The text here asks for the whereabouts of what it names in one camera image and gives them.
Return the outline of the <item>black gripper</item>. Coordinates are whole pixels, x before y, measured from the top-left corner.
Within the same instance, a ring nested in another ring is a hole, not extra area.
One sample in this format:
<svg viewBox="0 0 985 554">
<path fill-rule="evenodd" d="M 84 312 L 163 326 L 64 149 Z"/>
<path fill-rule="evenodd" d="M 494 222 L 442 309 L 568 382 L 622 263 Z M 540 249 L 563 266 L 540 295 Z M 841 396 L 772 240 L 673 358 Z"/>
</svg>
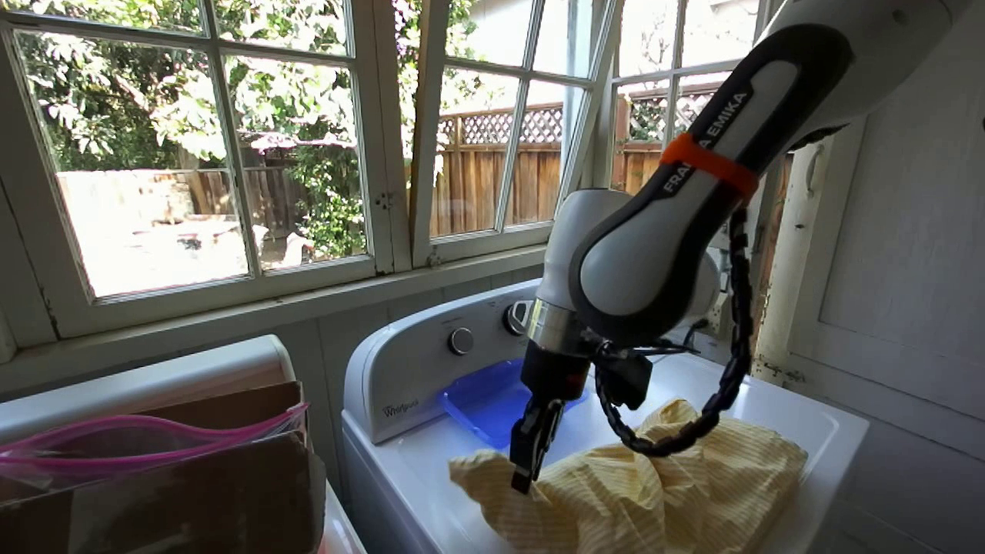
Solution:
<svg viewBox="0 0 985 554">
<path fill-rule="evenodd" d="M 526 344 L 520 382 L 540 399 L 526 399 L 523 414 L 510 427 L 510 483 L 529 483 L 540 476 L 546 453 L 550 448 L 563 414 L 560 399 L 576 399 L 584 387 L 584 379 L 584 358 L 555 354 L 540 346 L 535 340 Z"/>
</svg>

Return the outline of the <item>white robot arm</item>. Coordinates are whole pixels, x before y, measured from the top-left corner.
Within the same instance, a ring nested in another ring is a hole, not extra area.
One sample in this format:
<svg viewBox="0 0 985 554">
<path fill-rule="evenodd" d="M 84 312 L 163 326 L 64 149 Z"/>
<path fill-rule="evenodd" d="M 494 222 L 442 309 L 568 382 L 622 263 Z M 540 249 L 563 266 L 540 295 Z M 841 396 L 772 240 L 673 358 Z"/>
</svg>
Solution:
<svg viewBox="0 0 985 554">
<path fill-rule="evenodd" d="M 570 193 L 549 240 L 526 323 L 520 382 L 529 390 L 510 427 L 514 490 L 529 490 L 563 405 L 584 387 L 610 421 L 644 402 L 647 346 L 675 328 L 700 281 L 705 245 L 730 236 L 734 358 L 722 387 L 679 434 L 615 438 L 651 459 L 689 448 L 739 396 L 751 370 L 751 283 L 745 206 L 785 149 L 843 128 L 884 102 L 976 0 L 781 0 L 647 185 Z"/>
</svg>

